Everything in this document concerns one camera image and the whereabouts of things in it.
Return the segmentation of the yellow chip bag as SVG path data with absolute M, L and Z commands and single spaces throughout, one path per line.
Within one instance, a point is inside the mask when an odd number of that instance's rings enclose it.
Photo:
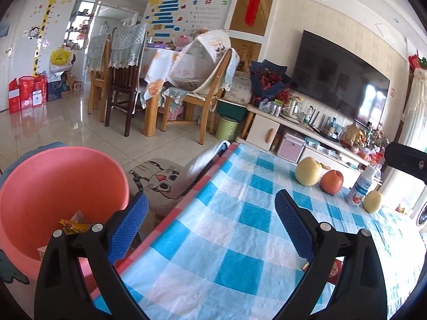
M 64 220 L 64 219 L 60 220 L 59 224 L 62 226 L 62 230 L 67 235 L 86 233 L 89 231 L 91 227 L 91 224 L 79 223 L 74 220 Z

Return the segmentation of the red candy wrapper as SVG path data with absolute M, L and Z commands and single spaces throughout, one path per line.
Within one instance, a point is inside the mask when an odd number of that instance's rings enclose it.
M 329 273 L 328 282 L 333 285 L 336 285 L 338 282 L 339 276 L 341 274 L 341 270 L 342 270 L 342 261 L 340 261 L 339 259 L 335 259 L 334 263 L 332 264 L 331 271 Z

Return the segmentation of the white lace curtain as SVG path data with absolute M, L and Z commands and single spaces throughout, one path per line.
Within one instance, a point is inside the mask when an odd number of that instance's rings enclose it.
M 416 150 L 426 149 L 426 70 L 416 68 L 404 112 L 399 143 Z

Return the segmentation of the white yogurt bottle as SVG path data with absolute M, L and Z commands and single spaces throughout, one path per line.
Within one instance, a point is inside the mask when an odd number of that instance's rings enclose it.
M 357 207 L 360 205 L 368 190 L 373 183 L 375 169 L 368 165 L 365 170 L 358 176 L 358 179 L 349 190 L 345 200 L 350 206 Z

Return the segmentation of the yellow pear right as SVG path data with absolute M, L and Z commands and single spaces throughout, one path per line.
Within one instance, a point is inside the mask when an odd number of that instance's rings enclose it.
M 372 214 L 381 208 L 383 195 L 379 191 L 370 191 L 363 200 L 363 209 Z

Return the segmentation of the washing machine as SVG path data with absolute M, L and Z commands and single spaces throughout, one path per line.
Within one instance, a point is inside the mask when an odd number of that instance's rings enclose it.
M 416 225 L 422 230 L 427 223 L 427 202 L 423 204 L 416 216 Z

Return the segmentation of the red apple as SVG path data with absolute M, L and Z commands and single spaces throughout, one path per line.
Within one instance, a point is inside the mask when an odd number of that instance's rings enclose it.
M 338 170 L 329 170 L 320 180 L 320 188 L 322 191 L 330 195 L 335 195 L 339 192 L 343 185 L 344 176 Z

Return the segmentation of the pink plastic bucket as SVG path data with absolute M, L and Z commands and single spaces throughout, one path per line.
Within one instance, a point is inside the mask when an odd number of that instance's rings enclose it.
M 60 220 L 82 212 L 89 224 L 105 223 L 128 202 L 124 170 L 107 154 L 86 147 L 44 150 L 1 185 L 1 249 L 22 274 L 37 279 L 38 250 Z

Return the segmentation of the pink storage box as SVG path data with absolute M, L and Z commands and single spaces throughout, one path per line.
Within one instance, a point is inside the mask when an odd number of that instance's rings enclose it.
M 299 135 L 284 134 L 276 155 L 291 163 L 297 163 L 305 148 L 305 140 Z

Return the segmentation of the black flat television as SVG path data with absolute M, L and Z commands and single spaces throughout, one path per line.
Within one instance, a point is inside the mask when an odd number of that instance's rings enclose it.
M 378 126 L 390 80 L 343 47 L 305 30 L 290 86 L 358 123 Z

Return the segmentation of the white tv cabinet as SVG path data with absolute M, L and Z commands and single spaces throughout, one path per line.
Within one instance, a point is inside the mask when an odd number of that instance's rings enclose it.
M 350 188 L 369 165 L 340 143 L 315 133 L 310 126 L 276 117 L 251 105 L 247 106 L 247 118 L 236 140 L 294 164 L 307 157 L 314 158 L 326 166 L 323 173 L 329 169 L 341 172 L 346 188 Z

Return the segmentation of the white electric kettle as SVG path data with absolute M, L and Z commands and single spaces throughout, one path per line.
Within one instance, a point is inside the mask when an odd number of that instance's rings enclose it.
M 282 116 L 299 121 L 301 119 L 304 98 L 292 96 L 286 107 L 282 108 Z

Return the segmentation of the blue checkered tablecloth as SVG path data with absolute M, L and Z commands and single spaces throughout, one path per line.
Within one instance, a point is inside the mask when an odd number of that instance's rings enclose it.
M 341 232 L 371 232 L 381 260 L 389 314 L 414 289 L 426 246 L 413 221 L 374 214 L 305 187 L 295 166 L 232 145 L 209 180 L 180 202 L 134 252 L 120 277 L 152 319 L 272 319 L 303 276 L 304 260 L 274 208 L 278 191 Z

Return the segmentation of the cat pattern stool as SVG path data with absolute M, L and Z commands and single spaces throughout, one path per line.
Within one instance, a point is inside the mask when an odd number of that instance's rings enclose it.
M 184 192 L 184 166 L 167 159 L 147 160 L 127 172 L 130 194 L 147 196 L 150 210 L 167 216 Z

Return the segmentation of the dark flower bouquet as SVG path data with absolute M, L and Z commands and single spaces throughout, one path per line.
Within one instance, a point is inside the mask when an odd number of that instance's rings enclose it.
M 251 105 L 258 107 L 264 100 L 279 99 L 279 95 L 285 91 L 290 80 L 286 66 L 266 59 L 262 62 L 252 61 L 250 65 Z

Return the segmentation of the green waste bin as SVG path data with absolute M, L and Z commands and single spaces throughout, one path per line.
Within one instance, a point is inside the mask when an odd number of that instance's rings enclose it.
M 227 140 L 229 142 L 232 142 L 235 140 L 239 125 L 240 122 L 236 121 L 233 118 L 220 116 L 215 137 L 218 140 Z

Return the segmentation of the red gift boxes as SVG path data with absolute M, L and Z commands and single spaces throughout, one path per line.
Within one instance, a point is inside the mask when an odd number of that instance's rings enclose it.
M 22 76 L 9 83 L 9 113 L 39 106 L 47 101 L 47 78 L 45 74 L 36 77 Z

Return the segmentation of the wooden chair with cushion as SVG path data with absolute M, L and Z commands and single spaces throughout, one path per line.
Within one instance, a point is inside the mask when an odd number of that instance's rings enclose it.
M 229 33 L 210 30 L 199 34 L 177 56 L 168 73 L 161 130 L 172 124 L 198 124 L 198 144 L 212 132 L 218 97 L 231 89 L 240 57 Z

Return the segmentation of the dark wooden chair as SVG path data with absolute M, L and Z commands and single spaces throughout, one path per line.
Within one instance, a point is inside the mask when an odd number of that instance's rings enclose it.
M 147 24 L 117 27 L 112 33 L 104 125 L 110 125 L 114 108 L 126 113 L 124 136 L 128 137 L 137 111 L 140 70 L 148 33 Z

